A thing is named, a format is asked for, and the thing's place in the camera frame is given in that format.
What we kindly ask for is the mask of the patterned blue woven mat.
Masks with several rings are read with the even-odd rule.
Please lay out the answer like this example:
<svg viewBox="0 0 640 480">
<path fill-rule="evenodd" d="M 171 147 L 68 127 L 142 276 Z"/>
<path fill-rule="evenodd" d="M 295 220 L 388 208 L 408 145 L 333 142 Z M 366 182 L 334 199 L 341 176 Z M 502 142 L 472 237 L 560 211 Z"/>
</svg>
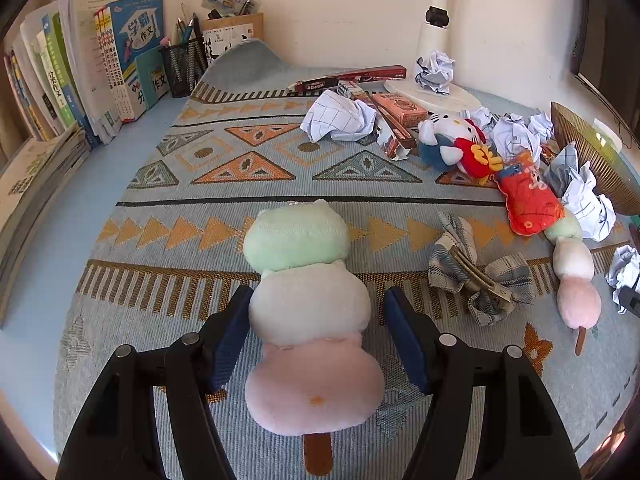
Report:
<svg viewBox="0 0 640 480">
<path fill-rule="evenodd" d="M 536 151 L 426 115 L 311 135 L 262 42 L 206 70 L 96 240 L 55 378 L 61 479 L 577 479 L 638 419 L 631 248 Z"/>
</svg>

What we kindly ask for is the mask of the crumpled paper on lamp base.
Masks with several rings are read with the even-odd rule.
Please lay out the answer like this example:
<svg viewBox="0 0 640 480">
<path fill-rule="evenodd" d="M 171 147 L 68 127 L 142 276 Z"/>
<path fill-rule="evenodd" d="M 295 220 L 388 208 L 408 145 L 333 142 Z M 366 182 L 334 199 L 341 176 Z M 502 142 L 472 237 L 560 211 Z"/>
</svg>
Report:
<svg viewBox="0 0 640 480">
<path fill-rule="evenodd" d="M 450 84 L 454 81 L 456 61 L 439 50 L 431 50 L 427 56 L 416 60 L 414 81 L 423 90 L 443 96 L 450 93 Z"/>
</svg>

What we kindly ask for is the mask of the brown ribbed glass bowl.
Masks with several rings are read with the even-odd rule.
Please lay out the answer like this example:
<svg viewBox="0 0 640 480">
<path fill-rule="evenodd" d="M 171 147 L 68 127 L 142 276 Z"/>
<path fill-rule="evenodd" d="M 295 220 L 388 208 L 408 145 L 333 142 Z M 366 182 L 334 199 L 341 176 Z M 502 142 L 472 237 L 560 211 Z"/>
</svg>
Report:
<svg viewBox="0 0 640 480">
<path fill-rule="evenodd" d="M 554 137 L 560 148 L 575 143 L 578 160 L 590 162 L 596 177 L 596 189 L 613 204 L 614 210 L 624 216 L 640 212 L 639 179 L 634 176 L 623 159 L 608 144 L 597 139 L 597 130 L 566 106 L 551 103 L 551 121 Z"/>
</svg>

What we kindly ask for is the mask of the plaid fabric bow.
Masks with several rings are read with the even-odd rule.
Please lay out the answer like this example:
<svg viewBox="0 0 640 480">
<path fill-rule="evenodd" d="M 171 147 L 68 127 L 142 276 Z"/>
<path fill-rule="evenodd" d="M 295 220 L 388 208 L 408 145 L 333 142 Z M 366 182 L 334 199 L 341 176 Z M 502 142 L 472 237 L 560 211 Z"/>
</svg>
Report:
<svg viewBox="0 0 640 480">
<path fill-rule="evenodd" d="M 438 218 L 444 232 L 428 258 L 428 284 L 450 294 L 463 292 L 466 307 L 480 326 L 495 325 L 535 303 L 533 274 L 521 254 L 481 266 L 471 223 L 446 211 Z"/>
</svg>

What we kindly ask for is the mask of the white desk lamp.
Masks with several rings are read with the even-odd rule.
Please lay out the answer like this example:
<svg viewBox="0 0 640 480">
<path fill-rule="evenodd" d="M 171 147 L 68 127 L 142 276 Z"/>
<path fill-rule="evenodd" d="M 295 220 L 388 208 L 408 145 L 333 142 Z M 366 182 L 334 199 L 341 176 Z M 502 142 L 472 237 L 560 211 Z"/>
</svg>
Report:
<svg viewBox="0 0 640 480">
<path fill-rule="evenodd" d="M 427 0 L 422 16 L 416 59 L 426 64 L 434 51 L 450 54 L 448 0 Z M 399 93 L 429 112 L 461 112 L 480 106 L 480 101 L 452 81 L 448 82 L 448 94 L 423 89 L 416 82 L 420 70 L 414 64 L 413 72 L 403 80 L 388 80 L 384 84 L 388 92 Z"/>
</svg>

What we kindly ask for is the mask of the standing books stack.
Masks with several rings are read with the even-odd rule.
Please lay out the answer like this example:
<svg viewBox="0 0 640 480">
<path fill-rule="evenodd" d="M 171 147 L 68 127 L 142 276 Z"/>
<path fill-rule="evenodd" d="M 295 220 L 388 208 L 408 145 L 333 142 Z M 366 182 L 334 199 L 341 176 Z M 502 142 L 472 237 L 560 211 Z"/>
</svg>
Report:
<svg viewBox="0 0 640 480">
<path fill-rule="evenodd" d="M 1 59 L 27 134 L 110 143 L 169 89 L 164 0 L 1 0 Z"/>
</svg>

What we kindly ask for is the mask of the small orange box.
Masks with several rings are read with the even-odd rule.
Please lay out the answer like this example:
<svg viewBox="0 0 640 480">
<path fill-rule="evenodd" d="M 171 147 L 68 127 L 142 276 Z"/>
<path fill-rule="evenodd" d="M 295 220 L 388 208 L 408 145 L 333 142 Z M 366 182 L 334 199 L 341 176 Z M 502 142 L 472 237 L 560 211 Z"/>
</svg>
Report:
<svg viewBox="0 0 640 480">
<path fill-rule="evenodd" d="M 405 96 L 394 92 L 375 93 L 372 100 L 389 112 L 405 128 L 416 128 L 428 117 L 428 111 Z"/>
</svg>

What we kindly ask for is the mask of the dark red long box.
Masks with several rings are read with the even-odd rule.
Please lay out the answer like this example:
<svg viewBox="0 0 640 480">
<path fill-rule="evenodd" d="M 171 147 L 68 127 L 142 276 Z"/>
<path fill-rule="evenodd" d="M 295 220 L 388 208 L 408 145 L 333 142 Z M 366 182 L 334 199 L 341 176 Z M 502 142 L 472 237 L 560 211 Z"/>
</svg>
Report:
<svg viewBox="0 0 640 480">
<path fill-rule="evenodd" d="M 321 90 L 336 87 L 340 81 L 371 82 L 380 80 L 401 80 L 407 77 L 405 66 L 385 65 L 378 67 L 362 68 L 361 70 L 348 70 L 324 75 L 317 78 L 304 79 L 288 85 L 288 91 L 304 93 L 312 90 Z"/>
</svg>

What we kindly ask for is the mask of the printed long carton box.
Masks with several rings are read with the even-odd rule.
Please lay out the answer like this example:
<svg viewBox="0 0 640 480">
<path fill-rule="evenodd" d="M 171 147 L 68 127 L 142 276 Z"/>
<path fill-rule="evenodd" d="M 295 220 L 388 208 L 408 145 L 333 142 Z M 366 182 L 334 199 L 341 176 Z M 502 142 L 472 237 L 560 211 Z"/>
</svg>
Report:
<svg viewBox="0 0 640 480">
<path fill-rule="evenodd" d="M 345 98 L 363 101 L 376 110 L 376 143 L 387 158 L 394 162 L 409 158 L 410 153 L 416 148 L 416 140 L 397 119 L 380 107 L 368 92 L 356 82 L 341 80 L 337 84 L 337 93 Z"/>
</svg>

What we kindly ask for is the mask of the red printed plush pillow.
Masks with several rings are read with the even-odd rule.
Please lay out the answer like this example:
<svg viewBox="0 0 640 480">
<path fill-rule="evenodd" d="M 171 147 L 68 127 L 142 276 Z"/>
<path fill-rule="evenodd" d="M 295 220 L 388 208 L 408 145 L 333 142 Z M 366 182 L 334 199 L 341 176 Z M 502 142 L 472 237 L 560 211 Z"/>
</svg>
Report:
<svg viewBox="0 0 640 480">
<path fill-rule="evenodd" d="M 530 151 L 517 154 L 497 174 L 499 191 L 506 200 L 511 230 L 533 236 L 564 217 L 564 208 L 544 182 Z"/>
</svg>

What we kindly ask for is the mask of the crumpled paper near kitty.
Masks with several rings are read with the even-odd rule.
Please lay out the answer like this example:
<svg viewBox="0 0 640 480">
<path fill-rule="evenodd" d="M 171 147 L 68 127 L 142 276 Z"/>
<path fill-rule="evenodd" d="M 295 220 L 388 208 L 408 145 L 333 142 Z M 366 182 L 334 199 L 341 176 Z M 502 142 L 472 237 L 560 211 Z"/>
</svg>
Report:
<svg viewBox="0 0 640 480">
<path fill-rule="evenodd" d="M 311 142 L 318 142 L 325 136 L 334 141 L 356 142 L 374 130 L 375 121 L 373 107 L 326 90 L 311 105 L 300 128 Z"/>
</svg>

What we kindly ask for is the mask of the hello kitty plush toy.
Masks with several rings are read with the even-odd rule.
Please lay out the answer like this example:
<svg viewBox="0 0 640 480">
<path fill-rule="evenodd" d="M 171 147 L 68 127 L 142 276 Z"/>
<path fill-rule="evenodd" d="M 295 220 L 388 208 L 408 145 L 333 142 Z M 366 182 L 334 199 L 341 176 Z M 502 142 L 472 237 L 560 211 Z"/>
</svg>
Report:
<svg viewBox="0 0 640 480">
<path fill-rule="evenodd" d="M 456 113 L 433 114 L 420 122 L 418 153 L 428 166 L 442 171 L 457 169 L 480 183 L 504 167 L 482 130 L 471 119 Z"/>
</svg>

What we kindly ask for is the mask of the paper ball large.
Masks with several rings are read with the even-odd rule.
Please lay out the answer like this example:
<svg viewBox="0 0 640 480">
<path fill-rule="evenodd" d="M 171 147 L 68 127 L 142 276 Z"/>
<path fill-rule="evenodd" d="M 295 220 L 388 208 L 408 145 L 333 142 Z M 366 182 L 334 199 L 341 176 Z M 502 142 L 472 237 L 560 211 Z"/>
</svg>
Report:
<svg viewBox="0 0 640 480">
<path fill-rule="evenodd" d="M 615 249 L 612 262 L 605 279 L 612 287 L 612 298 L 618 307 L 619 314 L 625 314 L 627 310 L 620 303 L 620 291 L 624 286 L 639 290 L 639 264 L 638 250 L 630 245 L 620 246 Z"/>
</svg>

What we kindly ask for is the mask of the black mesh pen holder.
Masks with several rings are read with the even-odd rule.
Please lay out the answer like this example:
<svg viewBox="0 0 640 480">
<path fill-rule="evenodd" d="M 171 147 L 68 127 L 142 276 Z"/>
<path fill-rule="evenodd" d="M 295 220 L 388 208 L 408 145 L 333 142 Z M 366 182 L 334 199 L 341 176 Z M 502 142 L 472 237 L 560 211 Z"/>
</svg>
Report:
<svg viewBox="0 0 640 480">
<path fill-rule="evenodd" d="M 161 47 L 160 56 L 171 96 L 190 96 L 208 67 L 201 40 L 192 39 L 175 46 Z"/>
</svg>

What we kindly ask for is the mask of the tricolor dango plush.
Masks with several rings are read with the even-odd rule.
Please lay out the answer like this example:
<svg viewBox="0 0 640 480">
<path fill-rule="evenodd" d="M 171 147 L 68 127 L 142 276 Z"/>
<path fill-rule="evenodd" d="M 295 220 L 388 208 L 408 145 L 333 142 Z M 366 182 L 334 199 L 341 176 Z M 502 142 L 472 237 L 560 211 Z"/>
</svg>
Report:
<svg viewBox="0 0 640 480">
<path fill-rule="evenodd" d="M 559 280 L 556 303 L 560 317 L 576 330 L 575 354 L 580 356 L 587 330 L 599 321 L 602 301 L 591 283 L 594 263 L 589 248 L 582 241 L 582 227 L 575 215 L 564 209 L 564 216 L 544 230 L 553 248 L 552 269 Z"/>
<path fill-rule="evenodd" d="M 384 376 L 362 348 L 372 307 L 346 268 L 349 229 L 325 201 L 261 211 L 243 240 L 260 275 L 248 319 L 262 360 L 247 376 L 245 402 L 262 429 L 300 437 L 308 474 L 333 468 L 331 436 L 378 409 Z"/>
</svg>

